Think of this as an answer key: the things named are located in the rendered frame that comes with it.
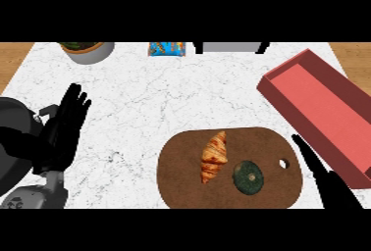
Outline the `dark green round squash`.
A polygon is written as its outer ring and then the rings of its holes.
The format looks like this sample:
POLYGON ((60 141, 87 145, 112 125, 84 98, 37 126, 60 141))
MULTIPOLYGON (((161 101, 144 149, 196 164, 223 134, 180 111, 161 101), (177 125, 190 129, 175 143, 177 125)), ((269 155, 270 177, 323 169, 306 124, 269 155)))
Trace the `dark green round squash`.
POLYGON ((236 189, 245 195, 254 195, 263 187, 263 174, 252 161, 242 161, 233 168, 232 180, 236 189))

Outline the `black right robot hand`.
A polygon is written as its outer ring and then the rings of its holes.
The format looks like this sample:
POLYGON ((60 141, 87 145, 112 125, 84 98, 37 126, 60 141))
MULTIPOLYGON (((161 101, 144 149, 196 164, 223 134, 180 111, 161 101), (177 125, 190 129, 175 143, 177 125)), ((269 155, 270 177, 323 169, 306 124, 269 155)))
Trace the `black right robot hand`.
POLYGON ((300 135, 292 134, 291 138, 298 146, 307 168, 313 173, 323 208, 331 210, 360 210, 360 203, 338 174, 334 171, 326 171, 317 155, 300 135))

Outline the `grey plant pot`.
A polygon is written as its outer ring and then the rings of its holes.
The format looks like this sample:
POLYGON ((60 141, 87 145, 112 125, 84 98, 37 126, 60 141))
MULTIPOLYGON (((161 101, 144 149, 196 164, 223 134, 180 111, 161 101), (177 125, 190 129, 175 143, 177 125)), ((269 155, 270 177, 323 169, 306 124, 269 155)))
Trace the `grey plant pot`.
POLYGON ((109 55, 113 49, 112 42, 99 42, 82 50, 71 50, 60 46, 69 59, 79 65, 93 65, 99 63, 109 55))

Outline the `golden croissant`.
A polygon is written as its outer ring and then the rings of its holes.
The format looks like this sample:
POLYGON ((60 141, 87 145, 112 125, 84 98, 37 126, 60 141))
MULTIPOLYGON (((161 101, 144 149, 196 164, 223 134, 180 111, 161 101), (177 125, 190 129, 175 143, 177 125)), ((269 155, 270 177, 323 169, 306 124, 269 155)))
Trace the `golden croissant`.
POLYGON ((201 183, 209 182, 227 163, 226 157, 226 132, 220 131, 208 140, 201 152, 201 183))

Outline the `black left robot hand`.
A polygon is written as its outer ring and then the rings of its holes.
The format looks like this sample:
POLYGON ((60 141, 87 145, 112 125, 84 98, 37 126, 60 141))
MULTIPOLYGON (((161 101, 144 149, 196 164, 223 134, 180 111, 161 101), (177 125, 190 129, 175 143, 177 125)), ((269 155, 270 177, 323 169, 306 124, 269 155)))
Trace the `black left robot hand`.
POLYGON ((32 162, 35 175, 63 172, 71 166, 90 105, 81 85, 71 83, 54 117, 47 120, 38 136, 0 126, 0 145, 11 157, 32 162))

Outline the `red cardboard box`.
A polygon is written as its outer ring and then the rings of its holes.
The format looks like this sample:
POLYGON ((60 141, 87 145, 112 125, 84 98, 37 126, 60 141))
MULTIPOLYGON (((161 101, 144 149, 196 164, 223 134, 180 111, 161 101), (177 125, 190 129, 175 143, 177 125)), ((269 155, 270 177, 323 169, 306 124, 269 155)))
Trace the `red cardboard box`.
POLYGON ((311 50, 261 76, 257 90, 347 186, 371 188, 371 95, 311 50))

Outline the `brown wooden cutting board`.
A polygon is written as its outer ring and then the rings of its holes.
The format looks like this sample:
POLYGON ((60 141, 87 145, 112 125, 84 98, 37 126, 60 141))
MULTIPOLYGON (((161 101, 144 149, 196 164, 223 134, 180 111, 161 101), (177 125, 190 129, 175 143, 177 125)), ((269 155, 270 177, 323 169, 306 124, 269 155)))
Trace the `brown wooden cutting board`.
POLYGON ((226 157, 215 178, 201 182, 201 152, 214 129, 175 134, 164 145, 156 181, 162 200, 171 208, 288 208, 303 187, 301 169, 285 138, 263 127, 226 128, 226 157), (260 167, 263 187, 246 195, 235 187, 235 166, 251 161, 260 167))

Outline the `grey appliance with black legs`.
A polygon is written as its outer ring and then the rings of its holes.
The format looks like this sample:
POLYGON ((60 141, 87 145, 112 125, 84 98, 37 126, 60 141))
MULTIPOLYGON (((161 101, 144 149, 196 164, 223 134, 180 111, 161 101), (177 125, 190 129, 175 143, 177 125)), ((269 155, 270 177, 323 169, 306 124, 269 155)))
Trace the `grey appliance with black legs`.
POLYGON ((254 52, 263 54, 267 42, 193 42, 195 53, 204 52, 254 52))

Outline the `blue printed packet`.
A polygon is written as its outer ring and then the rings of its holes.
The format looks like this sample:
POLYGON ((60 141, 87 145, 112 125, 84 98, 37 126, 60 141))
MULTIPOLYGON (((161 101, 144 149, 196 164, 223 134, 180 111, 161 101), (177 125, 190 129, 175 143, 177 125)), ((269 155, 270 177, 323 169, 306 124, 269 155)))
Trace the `blue printed packet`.
POLYGON ((147 55, 152 57, 183 57, 186 55, 186 44, 183 42, 150 42, 147 48, 147 55))

